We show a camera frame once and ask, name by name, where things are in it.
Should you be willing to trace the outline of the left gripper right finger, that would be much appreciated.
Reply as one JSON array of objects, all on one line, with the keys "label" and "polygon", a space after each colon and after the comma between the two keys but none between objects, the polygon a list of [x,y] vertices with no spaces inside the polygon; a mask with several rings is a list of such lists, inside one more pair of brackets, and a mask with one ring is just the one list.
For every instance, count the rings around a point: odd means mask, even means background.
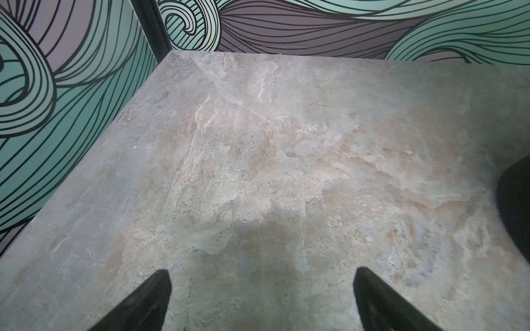
[{"label": "left gripper right finger", "polygon": [[368,267],[356,270],[353,293],[364,330],[441,331]]}]

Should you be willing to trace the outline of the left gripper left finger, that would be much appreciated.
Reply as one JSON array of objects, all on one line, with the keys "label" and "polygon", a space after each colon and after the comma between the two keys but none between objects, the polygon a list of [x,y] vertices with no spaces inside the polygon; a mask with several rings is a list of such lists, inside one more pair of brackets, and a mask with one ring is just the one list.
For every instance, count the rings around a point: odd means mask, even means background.
[{"label": "left gripper left finger", "polygon": [[171,291],[168,270],[157,270],[90,331],[161,330]]}]

